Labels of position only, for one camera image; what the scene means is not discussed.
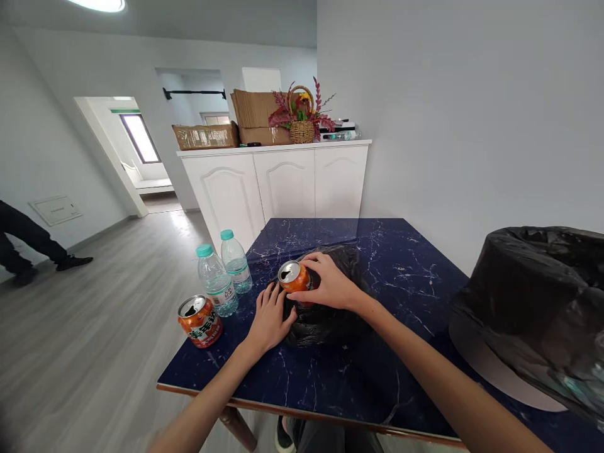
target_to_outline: shoe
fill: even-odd
[[[277,431],[275,432],[275,447],[279,453],[292,453],[294,451],[294,441],[283,429],[283,416],[279,415],[277,419]]]
[[[27,286],[29,285],[29,283],[33,282],[37,274],[38,269],[36,269],[35,267],[30,267],[29,269],[26,269],[23,272],[19,272],[17,275],[15,275],[13,279],[13,285],[19,288]]]
[[[84,264],[88,264],[92,260],[92,257],[76,258],[73,255],[67,255],[67,258],[57,264],[57,270],[59,272],[66,271],[67,269],[71,269],[72,267],[83,266]]]

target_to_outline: hand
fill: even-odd
[[[307,255],[301,264],[319,274],[321,284],[318,289],[312,291],[288,294],[288,299],[354,311],[357,302],[365,293],[342,274],[329,255],[316,252]]]
[[[296,321],[296,307],[292,307],[289,318],[283,321],[283,299],[285,291],[279,294],[279,285],[272,290],[269,283],[256,299],[256,315],[250,327],[250,332],[244,340],[260,359],[269,349],[275,347],[288,334],[291,325]]]

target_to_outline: black trash bag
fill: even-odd
[[[363,292],[375,297],[369,289],[369,285],[363,280],[359,265],[359,250],[355,246],[349,244],[330,247],[321,246],[312,250],[309,254],[314,252],[329,255],[345,276],[361,288]],[[302,261],[304,256],[306,255],[301,256],[297,261]],[[318,288],[321,283],[319,275],[311,269],[308,269],[308,272],[311,274],[314,287]],[[283,320],[288,318],[294,305],[298,312],[298,319],[296,319],[286,337],[286,342],[290,346],[306,347],[317,344],[341,344],[352,337],[360,337],[371,330],[371,327],[360,316],[351,311],[336,310],[319,304],[304,307],[287,298],[284,301]]]
[[[453,307],[518,376],[603,430],[604,235],[490,233]]]

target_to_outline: cabinet door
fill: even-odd
[[[251,155],[191,157],[182,160],[215,249],[220,232],[231,229],[247,251],[264,227],[262,202]]]
[[[367,146],[316,148],[316,216],[358,218]]]
[[[266,221],[273,217],[315,217],[314,150],[254,154]]]

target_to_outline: plastic bottle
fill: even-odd
[[[331,132],[329,134],[322,134],[323,141],[325,142],[339,142],[342,140],[360,140],[361,133],[357,130],[354,131],[340,131]]]
[[[247,293],[252,289],[252,275],[250,267],[247,265],[247,258],[243,247],[233,234],[233,230],[224,230],[220,232],[222,246],[220,255],[225,263],[226,271],[231,275],[235,291],[237,294]]]
[[[226,318],[232,315],[239,306],[239,299],[224,263],[214,253],[210,244],[200,245],[197,248],[197,256],[199,280],[218,316]]]

